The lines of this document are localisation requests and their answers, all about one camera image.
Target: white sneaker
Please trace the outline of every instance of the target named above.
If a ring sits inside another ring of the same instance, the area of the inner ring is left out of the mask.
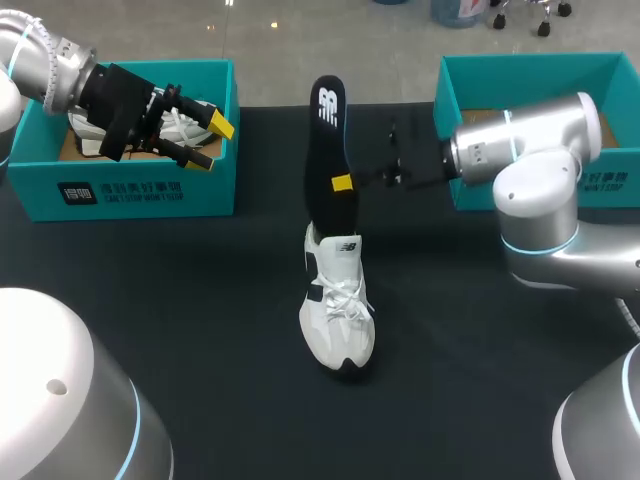
[[[304,338],[324,366],[357,371],[371,358],[376,336],[360,261],[362,237],[327,237],[317,244],[310,224],[304,249],[311,282],[300,309]]]
[[[164,90],[155,88],[151,94],[151,102],[156,94],[162,95]],[[213,105],[212,103],[199,100],[201,105]],[[85,157],[100,156],[100,147],[104,139],[105,131],[87,120],[86,112],[69,113],[69,124],[76,134],[76,145],[78,151]],[[162,127],[160,129],[160,138],[169,140],[181,147],[203,147],[207,143],[211,143],[216,137],[213,133],[205,130],[198,125],[198,122],[178,113],[176,108],[172,108],[171,112],[162,114]]]

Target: tiled floor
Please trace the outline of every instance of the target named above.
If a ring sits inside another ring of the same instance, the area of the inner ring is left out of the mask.
[[[573,0],[549,38],[542,10],[514,0],[507,28],[451,30],[429,19],[429,0],[0,0],[52,31],[97,47],[102,60],[227,57],[243,106],[306,104],[313,81],[334,73],[351,103],[432,100],[447,54],[627,52],[640,67],[640,2]]]

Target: new balance shoe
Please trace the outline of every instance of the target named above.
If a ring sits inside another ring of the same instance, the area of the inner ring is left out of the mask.
[[[309,275],[300,309],[304,338],[324,366],[340,373],[356,372],[371,358],[375,343],[360,261],[362,238],[326,237],[318,244],[310,224],[304,249]]]

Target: shoelace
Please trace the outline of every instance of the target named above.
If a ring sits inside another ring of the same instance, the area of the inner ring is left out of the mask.
[[[360,300],[360,290],[362,289],[362,280],[359,282],[345,281],[333,283],[321,273],[318,273],[318,282],[328,289],[327,292],[327,316],[329,321],[336,318],[346,318],[351,323],[357,320],[370,321],[371,314],[367,307],[375,311],[371,304],[367,302],[365,305]]]

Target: cable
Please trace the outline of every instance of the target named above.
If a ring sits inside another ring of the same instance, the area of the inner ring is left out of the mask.
[[[629,307],[627,307],[626,302],[621,298],[616,298],[616,305],[618,305],[618,308],[622,312],[622,316],[631,327],[631,330],[633,330],[633,333],[635,333],[636,337],[640,339],[640,326],[638,326],[636,319],[633,318],[633,315],[631,314]]]
[[[28,13],[21,12],[20,10],[4,9],[0,10],[0,17],[14,17],[24,21],[27,26],[32,25],[33,28],[40,34],[44,46],[47,49],[47,56],[49,57],[49,78],[47,81],[47,90],[42,101],[42,108],[45,113],[53,114],[53,97],[56,92],[56,86],[58,81],[58,56],[53,48],[53,40],[49,35],[49,32],[42,25],[39,18],[32,17]]]

